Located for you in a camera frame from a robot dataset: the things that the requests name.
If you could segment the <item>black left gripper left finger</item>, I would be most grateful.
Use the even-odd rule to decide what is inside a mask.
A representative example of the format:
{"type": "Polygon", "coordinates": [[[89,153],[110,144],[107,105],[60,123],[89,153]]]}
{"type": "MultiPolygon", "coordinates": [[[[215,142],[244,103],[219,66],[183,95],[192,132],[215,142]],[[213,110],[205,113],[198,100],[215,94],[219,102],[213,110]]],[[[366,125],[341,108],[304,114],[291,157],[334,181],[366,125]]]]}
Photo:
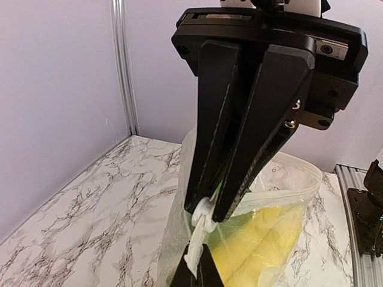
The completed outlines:
{"type": "Polygon", "coordinates": [[[187,254],[189,249],[189,245],[185,247],[185,250],[181,256],[178,267],[175,271],[174,277],[171,280],[170,287],[196,287],[197,279],[193,275],[193,273],[189,270],[184,256],[187,254]]]}

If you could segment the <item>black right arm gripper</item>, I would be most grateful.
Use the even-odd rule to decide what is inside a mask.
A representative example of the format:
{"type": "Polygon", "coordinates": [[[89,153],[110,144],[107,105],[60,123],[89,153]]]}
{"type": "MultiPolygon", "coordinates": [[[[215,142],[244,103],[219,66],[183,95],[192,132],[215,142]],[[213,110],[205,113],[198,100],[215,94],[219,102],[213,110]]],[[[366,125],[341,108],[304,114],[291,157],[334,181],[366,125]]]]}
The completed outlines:
{"type": "Polygon", "coordinates": [[[327,130],[347,107],[367,59],[367,38],[362,29],[333,20],[254,8],[189,8],[176,27],[172,43],[198,73],[196,145],[184,208],[193,212],[222,181],[212,219],[223,222],[293,134],[285,122],[294,119],[290,113],[313,69],[299,123],[327,130]],[[311,47],[315,56],[298,49],[311,47]],[[248,105],[223,178],[238,93],[238,112],[248,105]]]}

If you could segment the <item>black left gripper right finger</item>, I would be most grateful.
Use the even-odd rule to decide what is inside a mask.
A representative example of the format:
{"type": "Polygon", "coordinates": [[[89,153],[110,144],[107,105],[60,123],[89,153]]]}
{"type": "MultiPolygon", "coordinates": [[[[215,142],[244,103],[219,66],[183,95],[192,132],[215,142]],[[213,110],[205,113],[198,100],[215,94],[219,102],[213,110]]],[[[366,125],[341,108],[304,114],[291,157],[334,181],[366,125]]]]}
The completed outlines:
{"type": "Polygon", "coordinates": [[[203,252],[199,262],[199,286],[223,287],[223,282],[215,266],[209,247],[202,245],[203,252]]]}

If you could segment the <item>yellow toy banana bunch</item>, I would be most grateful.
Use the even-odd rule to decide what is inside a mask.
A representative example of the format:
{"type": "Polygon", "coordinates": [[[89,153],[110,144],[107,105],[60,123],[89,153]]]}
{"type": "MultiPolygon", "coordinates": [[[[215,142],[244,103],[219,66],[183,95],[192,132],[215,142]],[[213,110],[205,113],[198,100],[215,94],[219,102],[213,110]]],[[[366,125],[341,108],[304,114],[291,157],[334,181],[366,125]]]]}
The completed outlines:
{"type": "Polygon", "coordinates": [[[301,234],[302,204],[266,207],[218,224],[206,244],[224,286],[275,286],[301,234]]]}

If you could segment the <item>clear zip top bag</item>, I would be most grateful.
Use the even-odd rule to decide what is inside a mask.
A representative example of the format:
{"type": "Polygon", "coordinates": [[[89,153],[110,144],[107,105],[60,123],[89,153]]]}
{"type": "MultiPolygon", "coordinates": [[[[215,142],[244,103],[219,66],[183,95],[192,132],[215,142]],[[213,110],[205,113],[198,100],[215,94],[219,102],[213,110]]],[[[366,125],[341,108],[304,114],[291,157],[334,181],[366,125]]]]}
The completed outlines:
{"type": "MultiPolygon", "coordinates": [[[[184,210],[195,145],[192,129],[181,146],[178,187],[160,248],[157,286],[172,283],[196,226],[184,210]]],[[[306,207],[322,178],[316,166],[283,152],[268,162],[232,216],[204,235],[223,286],[281,286],[306,207]]]]}

